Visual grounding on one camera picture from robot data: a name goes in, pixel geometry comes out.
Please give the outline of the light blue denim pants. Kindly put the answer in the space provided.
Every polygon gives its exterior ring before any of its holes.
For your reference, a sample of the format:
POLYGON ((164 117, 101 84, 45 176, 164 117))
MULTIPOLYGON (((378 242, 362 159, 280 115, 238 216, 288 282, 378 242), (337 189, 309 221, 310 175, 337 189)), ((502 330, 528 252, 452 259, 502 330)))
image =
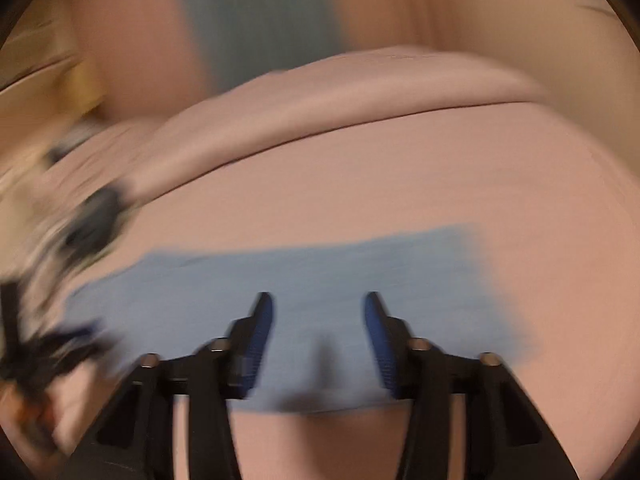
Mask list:
POLYGON ((363 319, 378 292, 413 333, 457 356, 517 360, 518 318, 492 287, 487 259, 460 226, 354 244, 200 254, 158 250, 67 297, 67 326, 98 324, 116 341, 108 366, 126 370, 155 352, 185 356, 242 318, 260 292, 274 299, 273 329, 244 408, 327 412, 383 404, 363 319))

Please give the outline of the folded dark denim jeans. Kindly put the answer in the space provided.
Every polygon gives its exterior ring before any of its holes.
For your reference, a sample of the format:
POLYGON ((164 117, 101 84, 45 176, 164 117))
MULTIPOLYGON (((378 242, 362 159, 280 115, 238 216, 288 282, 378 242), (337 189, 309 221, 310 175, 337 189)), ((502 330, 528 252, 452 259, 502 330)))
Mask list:
POLYGON ((76 266, 107 248, 125 210, 122 191, 114 185, 105 185, 86 198, 62 232, 65 263, 76 266))

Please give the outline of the pink duvet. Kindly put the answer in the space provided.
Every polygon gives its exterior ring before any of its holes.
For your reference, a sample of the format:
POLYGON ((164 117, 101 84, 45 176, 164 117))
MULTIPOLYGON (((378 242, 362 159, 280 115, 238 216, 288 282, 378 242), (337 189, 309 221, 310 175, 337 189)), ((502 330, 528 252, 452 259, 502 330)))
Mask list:
POLYGON ((127 205, 228 162, 306 136, 431 110, 539 102, 533 79, 477 55, 392 47, 272 72, 164 122, 112 125, 35 180, 37 197, 71 207, 104 186, 127 205))

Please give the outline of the blue curtain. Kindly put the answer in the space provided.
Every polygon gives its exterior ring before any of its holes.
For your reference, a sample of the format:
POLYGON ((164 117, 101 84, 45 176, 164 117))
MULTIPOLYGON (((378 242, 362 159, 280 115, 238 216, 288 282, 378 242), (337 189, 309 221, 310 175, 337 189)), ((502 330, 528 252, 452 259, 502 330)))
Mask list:
POLYGON ((183 0, 220 91, 346 50, 331 0, 183 0))

